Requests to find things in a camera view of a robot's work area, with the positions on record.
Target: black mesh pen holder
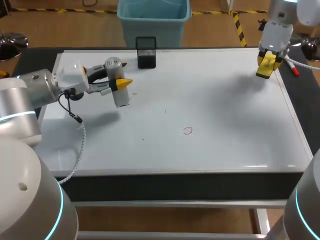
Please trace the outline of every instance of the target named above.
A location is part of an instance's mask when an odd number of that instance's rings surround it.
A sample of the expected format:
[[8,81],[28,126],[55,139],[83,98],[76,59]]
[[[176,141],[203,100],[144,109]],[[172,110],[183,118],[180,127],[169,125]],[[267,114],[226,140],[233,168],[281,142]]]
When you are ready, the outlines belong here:
[[137,36],[135,38],[135,48],[139,69],[156,68],[157,40],[155,36]]

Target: cylindrical object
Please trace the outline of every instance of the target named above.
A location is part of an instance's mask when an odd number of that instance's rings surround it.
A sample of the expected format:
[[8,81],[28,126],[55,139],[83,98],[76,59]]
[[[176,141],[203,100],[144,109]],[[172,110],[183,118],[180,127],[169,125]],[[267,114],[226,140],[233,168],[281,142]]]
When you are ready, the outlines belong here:
[[283,216],[290,240],[320,238],[320,151],[313,157],[289,197]]
[[298,21],[297,2],[293,0],[272,0],[268,15],[271,22],[280,25],[293,25]]
[[26,83],[17,78],[0,81],[0,135],[11,136],[30,146],[41,140],[41,130],[30,103]]
[[124,68],[122,67],[120,58],[110,57],[105,61],[104,66],[109,78],[114,104],[117,108],[128,105],[130,102],[128,89],[126,87],[122,90],[117,90],[115,88],[117,85],[116,80],[125,78]]
[[0,136],[0,239],[75,240],[75,207],[31,147]]
[[26,86],[33,108],[40,108],[55,103],[61,93],[58,81],[52,77],[48,69],[31,72],[19,76]]
[[299,77],[300,76],[300,72],[298,71],[296,66],[292,62],[288,61],[286,58],[284,60],[285,60],[286,64],[288,65],[288,67],[291,69],[293,75],[295,77]]

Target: white table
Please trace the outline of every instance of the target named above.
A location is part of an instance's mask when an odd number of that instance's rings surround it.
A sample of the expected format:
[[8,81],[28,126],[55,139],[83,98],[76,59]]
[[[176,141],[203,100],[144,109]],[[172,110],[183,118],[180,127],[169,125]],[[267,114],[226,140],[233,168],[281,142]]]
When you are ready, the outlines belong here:
[[[54,70],[80,59],[85,67],[112,56],[128,65],[130,105],[111,95],[72,102],[87,129],[75,176],[201,173],[301,173],[312,153],[278,71],[255,76],[256,48],[158,50],[156,69],[137,68],[134,50],[65,51]],[[81,143],[77,123],[57,104],[42,112],[37,154],[56,177],[73,168]],[[192,127],[185,135],[184,128]],[[283,207],[285,201],[78,202],[81,206]],[[256,214],[266,218],[266,211]],[[261,233],[268,224],[259,222]],[[80,233],[81,238],[149,238],[144,233]],[[175,235],[157,238],[256,239],[263,235]]]

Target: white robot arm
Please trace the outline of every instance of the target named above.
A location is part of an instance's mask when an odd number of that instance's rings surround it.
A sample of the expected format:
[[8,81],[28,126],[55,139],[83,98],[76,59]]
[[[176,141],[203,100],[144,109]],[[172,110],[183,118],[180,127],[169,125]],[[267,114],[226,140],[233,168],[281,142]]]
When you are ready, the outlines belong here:
[[[107,76],[108,81],[94,83]],[[76,209],[30,147],[41,141],[34,108],[63,95],[79,100],[84,92],[112,93],[121,107],[129,104],[127,85],[132,80],[124,78],[117,57],[93,68],[76,62],[58,74],[44,69],[18,77],[0,81],[0,239],[76,240]]]
[[259,44],[256,75],[268,79],[287,55],[293,25],[299,21],[306,26],[316,26],[320,24],[319,13],[320,0],[272,0],[268,11],[270,20],[264,26]]

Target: white cylinder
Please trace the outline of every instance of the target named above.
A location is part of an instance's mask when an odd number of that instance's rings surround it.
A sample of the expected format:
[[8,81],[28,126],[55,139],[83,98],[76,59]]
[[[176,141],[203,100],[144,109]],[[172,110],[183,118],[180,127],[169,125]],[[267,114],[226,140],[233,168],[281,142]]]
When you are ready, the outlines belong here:
[[0,239],[75,240],[75,207],[31,147],[0,136]]
[[38,119],[25,82],[17,78],[0,81],[0,135],[21,140],[30,146],[41,140]]
[[320,239],[320,151],[288,199],[283,216],[290,240]]

